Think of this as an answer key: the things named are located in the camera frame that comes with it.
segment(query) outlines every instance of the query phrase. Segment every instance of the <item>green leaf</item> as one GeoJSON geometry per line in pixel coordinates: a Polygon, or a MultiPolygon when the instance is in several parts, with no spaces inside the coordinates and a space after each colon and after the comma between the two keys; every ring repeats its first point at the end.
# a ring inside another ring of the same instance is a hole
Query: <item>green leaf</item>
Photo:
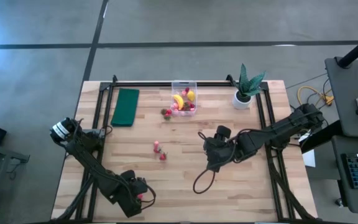
{"type": "Polygon", "coordinates": [[[250,82],[250,86],[248,91],[253,91],[259,88],[260,83],[262,82],[262,80],[264,79],[266,72],[262,72],[261,74],[255,76],[254,78],[252,78],[249,82],[250,82]]]}
{"type": "Polygon", "coordinates": [[[247,69],[244,64],[241,64],[241,71],[240,71],[240,79],[239,79],[239,91],[245,93],[248,88],[247,84],[249,83],[247,77],[247,69]]]}
{"type": "Polygon", "coordinates": [[[259,93],[260,88],[257,88],[256,90],[252,90],[247,93],[248,96],[254,96],[259,93]]]}

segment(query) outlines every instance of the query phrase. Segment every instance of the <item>clear plastic container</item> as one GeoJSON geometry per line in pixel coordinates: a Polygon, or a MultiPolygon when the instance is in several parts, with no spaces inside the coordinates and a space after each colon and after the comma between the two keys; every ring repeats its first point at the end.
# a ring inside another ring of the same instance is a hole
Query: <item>clear plastic container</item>
{"type": "Polygon", "coordinates": [[[194,116],[197,111],[197,82],[189,80],[175,80],[172,82],[172,100],[171,100],[171,110],[174,116],[194,116]],[[185,91],[186,88],[189,88],[189,91],[193,91],[195,94],[195,99],[193,101],[189,100],[187,96],[182,95],[182,91],[185,91]],[[191,102],[194,104],[193,111],[175,111],[173,104],[176,101],[173,99],[174,95],[180,95],[183,98],[184,102],[191,102]]]}

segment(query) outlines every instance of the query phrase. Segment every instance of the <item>green cloth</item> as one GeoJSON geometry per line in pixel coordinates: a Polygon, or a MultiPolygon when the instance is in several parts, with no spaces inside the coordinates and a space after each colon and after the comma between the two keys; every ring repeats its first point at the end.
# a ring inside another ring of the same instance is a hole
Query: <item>green cloth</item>
{"type": "Polygon", "coordinates": [[[111,126],[131,127],[134,124],[139,90],[120,88],[111,126]]]}

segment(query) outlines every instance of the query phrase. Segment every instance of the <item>concrete floor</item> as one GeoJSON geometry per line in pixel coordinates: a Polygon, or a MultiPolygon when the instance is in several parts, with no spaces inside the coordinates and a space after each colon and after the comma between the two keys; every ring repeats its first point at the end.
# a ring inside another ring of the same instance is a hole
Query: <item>concrete floor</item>
{"type": "MultiPolygon", "coordinates": [[[[0,0],[0,44],[91,43],[102,0],[0,0]]],[[[110,1],[100,43],[171,41],[358,40],[358,0],[133,0],[110,1]]],[[[354,46],[204,47],[98,49],[90,80],[222,80],[251,75],[291,86],[324,74],[324,59],[354,46]]],[[[49,219],[63,149],[48,135],[51,125],[73,116],[89,49],[0,50],[0,127],[4,146],[31,154],[6,180],[0,195],[0,223],[49,219]]],[[[322,90],[324,75],[303,85],[322,90]]],[[[287,90],[298,106],[294,86],[287,90]]],[[[309,93],[302,95],[303,101],[309,93]]],[[[335,105],[322,109],[332,123],[335,105]]],[[[336,183],[310,179],[323,220],[358,223],[358,214],[337,208],[336,183]]]]}

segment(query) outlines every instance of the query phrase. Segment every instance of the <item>wooden tabletop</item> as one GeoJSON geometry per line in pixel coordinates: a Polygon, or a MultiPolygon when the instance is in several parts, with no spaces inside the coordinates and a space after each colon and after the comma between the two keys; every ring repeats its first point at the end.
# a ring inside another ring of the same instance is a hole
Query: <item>wooden tabletop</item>
{"type": "MultiPolygon", "coordinates": [[[[285,85],[282,80],[267,81],[276,120],[290,113],[285,85]]],[[[84,82],[76,119],[84,118],[81,126],[91,128],[100,82],[84,82]]],[[[155,204],[132,218],[126,218],[118,204],[111,205],[98,192],[94,222],[269,222],[277,221],[272,187],[267,168],[265,149],[240,164],[228,164],[216,174],[214,184],[204,194],[193,193],[196,177],[206,168],[203,140],[197,135],[202,131],[213,136],[218,125],[232,129],[232,135],[243,128],[260,129],[256,100],[247,110],[235,110],[231,104],[235,88],[198,87],[198,109],[194,117],[175,117],[165,121],[160,114],[171,101],[170,87],[140,87],[134,125],[114,128],[106,138],[103,166],[120,174],[133,169],[136,176],[144,177],[155,190],[155,204]],[[158,140],[168,153],[160,161],[153,152],[153,142],[158,140]]],[[[113,91],[110,118],[116,106],[118,88],[113,91]]],[[[267,124],[268,113],[262,95],[267,124]]],[[[102,123],[106,96],[99,120],[102,123]]],[[[290,188],[300,203],[317,217],[301,151],[287,147],[283,152],[290,188]]],[[[52,218],[64,212],[81,184],[83,167],[73,157],[64,163],[52,218]]],[[[197,189],[208,186],[210,172],[198,182],[197,189]]],[[[144,200],[152,199],[151,193],[144,200]]],[[[280,194],[284,214],[286,206],[280,194]]]]}

